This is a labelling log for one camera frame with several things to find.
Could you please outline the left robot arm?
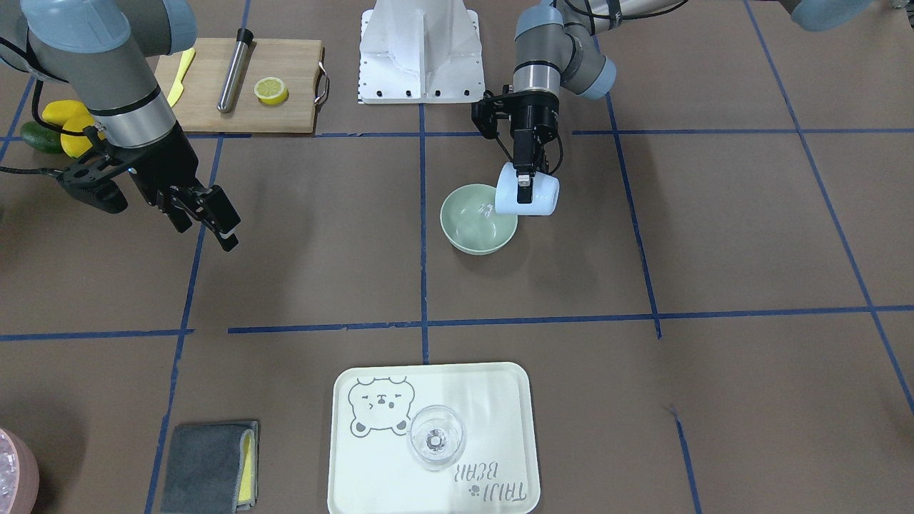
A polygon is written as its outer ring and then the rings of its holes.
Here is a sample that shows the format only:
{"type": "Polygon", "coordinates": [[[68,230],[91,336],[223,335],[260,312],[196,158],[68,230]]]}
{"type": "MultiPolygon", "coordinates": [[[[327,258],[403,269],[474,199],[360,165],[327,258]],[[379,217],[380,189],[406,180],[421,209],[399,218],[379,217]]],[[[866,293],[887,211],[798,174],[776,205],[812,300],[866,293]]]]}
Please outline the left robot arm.
{"type": "Polygon", "coordinates": [[[523,11],[511,84],[471,107],[484,138],[499,137],[500,120],[511,124],[496,210],[555,211],[544,147],[561,133],[561,90],[605,106],[617,141],[791,130],[791,107],[775,107],[773,88],[758,85],[761,60],[747,52],[754,27],[748,1],[542,1],[523,11]]]}

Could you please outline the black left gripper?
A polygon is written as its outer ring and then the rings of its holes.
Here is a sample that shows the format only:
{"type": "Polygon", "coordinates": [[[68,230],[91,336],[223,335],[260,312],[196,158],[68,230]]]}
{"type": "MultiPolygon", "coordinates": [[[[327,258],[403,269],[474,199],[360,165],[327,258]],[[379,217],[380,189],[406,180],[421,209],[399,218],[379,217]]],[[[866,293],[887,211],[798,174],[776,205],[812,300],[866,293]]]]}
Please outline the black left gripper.
{"type": "Polygon", "coordinates": [[[516,203],[534,201],[535,172],[555,172],[563,162],[563,144],[558,131],[560,105],[557,95],[546,91],[484,91],[471,104],[471,121],[479,134],[499,144],[516,170],[516,203]],[[546,144],[558,141],[559,157],[552,166],[546,144]]]}

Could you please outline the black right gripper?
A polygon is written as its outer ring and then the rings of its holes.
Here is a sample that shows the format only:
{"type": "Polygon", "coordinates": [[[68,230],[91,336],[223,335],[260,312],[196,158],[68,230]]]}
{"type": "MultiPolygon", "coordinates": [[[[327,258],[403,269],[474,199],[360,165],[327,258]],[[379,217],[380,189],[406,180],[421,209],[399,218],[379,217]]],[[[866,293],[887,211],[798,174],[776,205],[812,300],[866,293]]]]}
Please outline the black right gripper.
{"type": "Polygon", "coordinates": [[[192,218],[215,235],[226,253],[238,246],[235,230],[241,216],[221,186],[208,188],[197,179],[199,160],[183,129],[173,128],[160,139],[134,148],[101,139],[96,128],[83,133],[91,143],[89,150],[56,172],[56,182],[72,198],[120,213],[127,201],[114,179],[128,173],[144,201],[164,212],[177,232],[192,228],[192,218]]]}

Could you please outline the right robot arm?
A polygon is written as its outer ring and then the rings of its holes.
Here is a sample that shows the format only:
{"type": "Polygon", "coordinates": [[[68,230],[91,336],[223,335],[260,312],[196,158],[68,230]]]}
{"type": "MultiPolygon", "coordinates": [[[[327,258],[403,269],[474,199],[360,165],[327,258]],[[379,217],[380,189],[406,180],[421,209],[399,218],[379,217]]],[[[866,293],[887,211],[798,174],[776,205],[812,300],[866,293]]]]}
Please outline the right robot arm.
{"type": "Polygon", "coordinates": [[[199,160],[148,59],[190,49],[197,22],[186,1],[4,1],[2,61],[71,86],[89,113],[75,130],[91,146],[46,168],[72,198],[108,213],[128,203],[115,179],[128,173],[145,202],[179,232],[200,223],[223,251],[238,245],[241,217],[222,188],[197,179],[199,160]]]}

